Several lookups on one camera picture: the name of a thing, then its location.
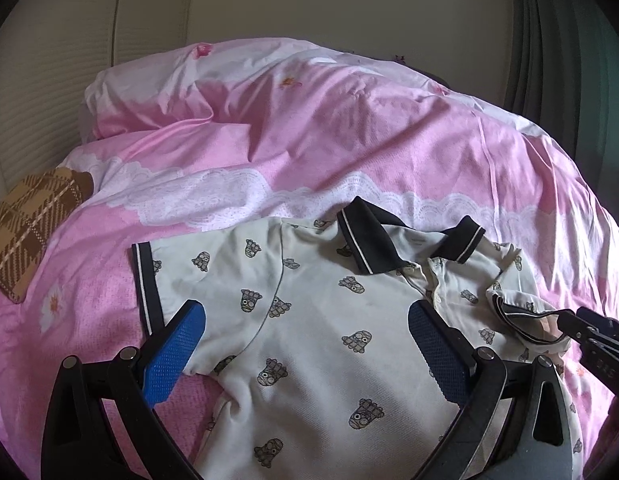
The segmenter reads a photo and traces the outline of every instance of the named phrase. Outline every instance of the brown plaid pillow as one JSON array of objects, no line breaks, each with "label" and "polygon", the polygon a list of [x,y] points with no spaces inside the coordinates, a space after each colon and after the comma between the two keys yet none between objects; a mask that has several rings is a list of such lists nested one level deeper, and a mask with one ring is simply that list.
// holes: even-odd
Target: brown plaid pillow
[{"label": "brown plaid pillow", "polygon": [[54,230],[94,190],[89,173],[56,168],[21,180],[0,202],[0,290],[21,303]]}]

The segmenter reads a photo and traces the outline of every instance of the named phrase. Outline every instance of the pink and white bedspread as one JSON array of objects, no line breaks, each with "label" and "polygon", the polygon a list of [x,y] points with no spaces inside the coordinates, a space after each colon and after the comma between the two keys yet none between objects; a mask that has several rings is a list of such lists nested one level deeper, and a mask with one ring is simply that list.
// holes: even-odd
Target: pink and white bedspread
[{"label": "pink and white bedspread", "polygon": [[[399,64],[285,39],[198,44],[100,73],[80,124],[90,142],[64,165],[91,171],[95,194],[51,238],[26,301],[0,294],[0,439],[30,478],[63,357],[108,360],[142,341],[135,242],[330,219],[360,195],[419,230],[468,214],[525,249],[557,308],[619,317],[619,228],[568,156],[529,121]],[[564,381],[584,460],[611,393],[578,358],[572,345]],[[183,377],[157,408],[190,460],[218,394]]]}]

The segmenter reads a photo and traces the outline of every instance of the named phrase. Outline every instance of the black collar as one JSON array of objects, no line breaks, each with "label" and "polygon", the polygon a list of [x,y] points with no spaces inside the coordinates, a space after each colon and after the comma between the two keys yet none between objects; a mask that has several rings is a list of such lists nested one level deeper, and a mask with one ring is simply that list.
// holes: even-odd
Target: black collar
[{"label": "black collar", "polygon": [[[336,216],[338,225],[352,250],[354,259],[363,274],[380,274],[405,267],[394,243],[383,225],[407,227],[400,218],[357,196]],[[446,237],[430,258],[445,258],[464,264],[485,234],[469,216],[456,227],[442,231]]]}]

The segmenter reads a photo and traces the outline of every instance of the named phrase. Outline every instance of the plaid fabric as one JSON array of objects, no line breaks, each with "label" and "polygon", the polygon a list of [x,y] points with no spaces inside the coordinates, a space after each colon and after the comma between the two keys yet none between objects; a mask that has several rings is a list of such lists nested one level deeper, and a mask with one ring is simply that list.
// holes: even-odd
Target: plaid fabric
[{"label": "plaid fabric", "polygon": [[0,202],[0,290],[10,300],[25,299],[50,236],[93,189],[89,173],[56,168],[26,176]]}]

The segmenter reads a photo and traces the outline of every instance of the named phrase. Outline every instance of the textured blue pad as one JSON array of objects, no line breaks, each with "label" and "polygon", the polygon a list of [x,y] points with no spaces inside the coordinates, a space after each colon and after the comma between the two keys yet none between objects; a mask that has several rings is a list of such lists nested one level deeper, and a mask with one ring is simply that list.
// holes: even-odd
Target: textured blue pad
[{"label": "textured blue pad", "polygon": [[168,399],[203,332],[205,309],[196,303],[145,367],[142,393],[150,408]]},{"label": "textured blue pad", "polygon": [[470,393],[469,370],[418,303],[414,303],[409,309],[409,331],[432,370],[443,397],[449,402],[464,406]]}]

